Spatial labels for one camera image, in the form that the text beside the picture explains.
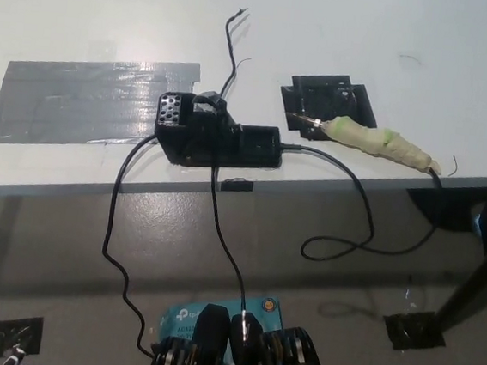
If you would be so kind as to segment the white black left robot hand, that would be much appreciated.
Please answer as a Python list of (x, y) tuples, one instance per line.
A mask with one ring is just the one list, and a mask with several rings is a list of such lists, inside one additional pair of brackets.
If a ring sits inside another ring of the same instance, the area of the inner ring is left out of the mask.
[(3, 365), (21, 365), (22, 360), (25, 359), (27, 353), (21, 347), (20, 344), (17, 344), (14, 348), (11, 349), (9, 356), (5, 359)]

